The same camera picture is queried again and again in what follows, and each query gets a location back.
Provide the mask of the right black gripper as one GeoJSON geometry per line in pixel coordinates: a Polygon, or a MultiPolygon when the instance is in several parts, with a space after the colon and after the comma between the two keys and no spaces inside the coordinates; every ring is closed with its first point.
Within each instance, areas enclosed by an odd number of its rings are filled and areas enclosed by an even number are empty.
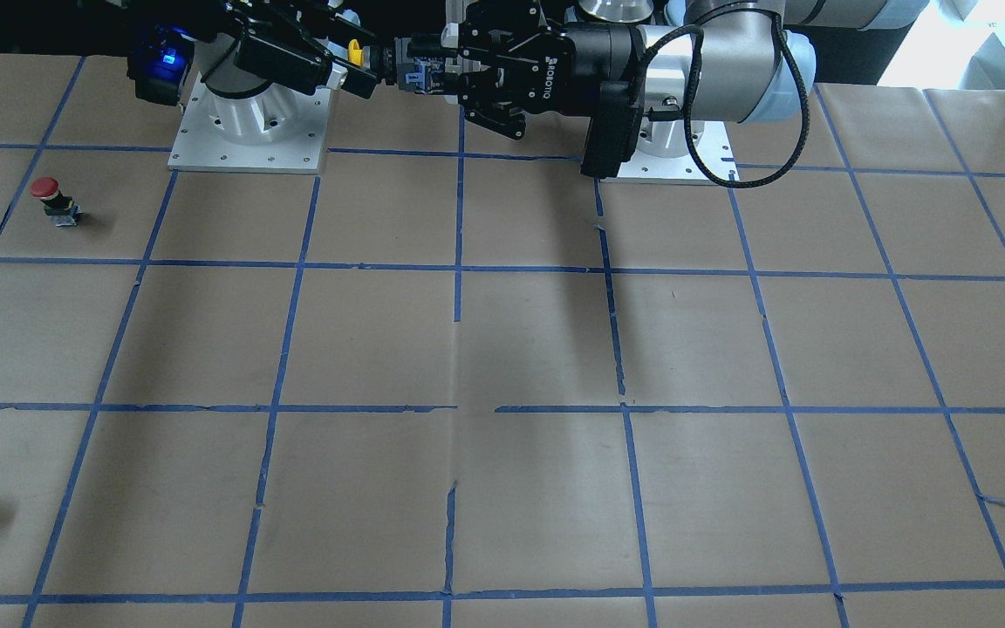
{"type": "Polygon", "coordinates": [[[370,99],[380,83],[363,47],[378,37],[327,1],[180,1],[180,27],[204,43],[226,33],[238,40],[236,67],[303,95],[370,99]]]}

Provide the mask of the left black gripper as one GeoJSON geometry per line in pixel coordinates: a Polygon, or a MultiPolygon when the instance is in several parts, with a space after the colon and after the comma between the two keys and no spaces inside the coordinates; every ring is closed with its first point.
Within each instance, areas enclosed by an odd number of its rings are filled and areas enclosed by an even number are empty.
{"type": "Polygon", "coordinates": [[[461,23],[459,51],[444,46],[440,33],[415,32],[394,39],[394,64],[481,66],[400,68],[398,87],[459,99],[469,122],[519,140],[530,113],[594,118],[601,86],[629,84],[642,46],[634,25],[461,23]]]}

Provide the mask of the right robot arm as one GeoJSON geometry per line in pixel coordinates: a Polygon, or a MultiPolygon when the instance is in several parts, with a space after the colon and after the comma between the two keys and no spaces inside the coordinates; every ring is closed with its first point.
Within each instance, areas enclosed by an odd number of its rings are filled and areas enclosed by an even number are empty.
{"type": "Polygon", "coordinates": [[[125,11],[136,28],[127,76],[145,102],[178,104],[196,53],[201,83],[224,99],[271,85],[368,99],[380,81],[364,53],[350,55],[378,37],[332,1],[127,1],[125,11]]]}

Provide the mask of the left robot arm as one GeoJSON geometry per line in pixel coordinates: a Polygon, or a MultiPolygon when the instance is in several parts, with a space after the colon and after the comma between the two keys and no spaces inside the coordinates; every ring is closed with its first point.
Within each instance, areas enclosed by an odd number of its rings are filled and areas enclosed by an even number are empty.
{"type": "Polygon", "coordinates": [[[461,23],[395,41],[383,79],[442,95],[471,123],[525,135],[530,113],[590,121],[589,160],[619,164],[645,120],[787,119],[815,76],[793,25],[889,31],[921,1],[469,1],[461,23]]]}

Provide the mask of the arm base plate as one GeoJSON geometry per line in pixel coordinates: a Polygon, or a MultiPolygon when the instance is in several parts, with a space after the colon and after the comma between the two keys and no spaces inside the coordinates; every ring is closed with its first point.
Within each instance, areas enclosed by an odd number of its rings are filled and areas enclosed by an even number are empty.
{"type": "MultiPolygon", "coordinates": [[[[695,151],[708,170],[726,181],[738,181],[728,130],[721,120],[695,120],[691,124],[695,151]]],[[[687,150],[682,120],[642,120],[637,151],[606,182],[638,184],[710,184],[701,167],[687,150]]]]}
{"type": "Polygon", "coordinates": [[[224,174],[319,174],[332,110],[330,89],[304,95],[280,85],[225,99],[196,82],[168,167],[224,174]]]}

